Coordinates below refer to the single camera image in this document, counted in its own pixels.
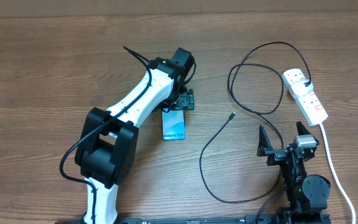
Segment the Samsung Galaxy smartphone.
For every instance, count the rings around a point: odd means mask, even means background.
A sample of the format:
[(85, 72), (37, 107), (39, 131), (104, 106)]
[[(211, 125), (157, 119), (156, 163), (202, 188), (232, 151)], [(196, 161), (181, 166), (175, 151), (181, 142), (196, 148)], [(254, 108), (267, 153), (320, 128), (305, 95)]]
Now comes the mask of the Samsung Galaxy smartphone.
[(162, 112), (162, 137), (165, 141), (186, 138), (185, 113), (183, 110)]

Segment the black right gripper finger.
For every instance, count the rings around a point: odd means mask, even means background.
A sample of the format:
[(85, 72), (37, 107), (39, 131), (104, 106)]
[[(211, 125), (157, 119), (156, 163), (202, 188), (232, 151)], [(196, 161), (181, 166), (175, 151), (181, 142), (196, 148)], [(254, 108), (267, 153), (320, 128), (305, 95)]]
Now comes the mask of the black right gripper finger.
[(303, 123), (301, 121), (298, 121), (296, 123), (296, 128), (297, 128), (299, 136), (310, 134), (310, 132), (305, 128), (305, 126), (303, 125)]
[(273, 147), (270, 143), (269, 137), (267, 136), (264, 126), (259, 126), (259, 144), (257, 148), (257, 155), (264, 157), (272, 154)]

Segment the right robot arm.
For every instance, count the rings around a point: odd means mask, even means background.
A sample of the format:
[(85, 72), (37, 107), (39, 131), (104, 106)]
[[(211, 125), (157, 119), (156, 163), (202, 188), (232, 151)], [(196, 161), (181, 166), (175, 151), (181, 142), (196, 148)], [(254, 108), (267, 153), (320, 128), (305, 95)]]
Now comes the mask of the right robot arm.
[(267, 158), (268, 166), (279, 166), (284, 189), (268, 199), (256, 214), (258, 223), (264, 208), (285, 193), (288, 207), (282, 207), (274, 215), (264, 217), (264, 223), (330, 223), (329, 215), (323, 215), (328, 207), (331, 183), (321, 175), (308, 175), (305, 162), (315, 157), (319, 141), (301, 122), (296, 123), (298, 135), (286, 148), (274, 149), (265, 128), (259, 127), (257, 155)]

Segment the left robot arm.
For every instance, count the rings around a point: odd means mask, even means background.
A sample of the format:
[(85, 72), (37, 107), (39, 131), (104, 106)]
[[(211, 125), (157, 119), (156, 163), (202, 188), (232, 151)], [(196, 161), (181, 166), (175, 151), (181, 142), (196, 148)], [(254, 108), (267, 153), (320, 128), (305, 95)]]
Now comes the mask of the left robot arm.
[(195, 73), (191, 52), (177, 48), (170, 59), (149, 60), (131, 50), (145, 75), (120, 102), (106, 110), (93, 108), (75, 146), (75, 164), (88, 188), (88, 208), (80, 223), (115, 223), (119, 185), (135, 158), (139, 128), (156, 110), (193, 110), (194, 94), (186, 84)]

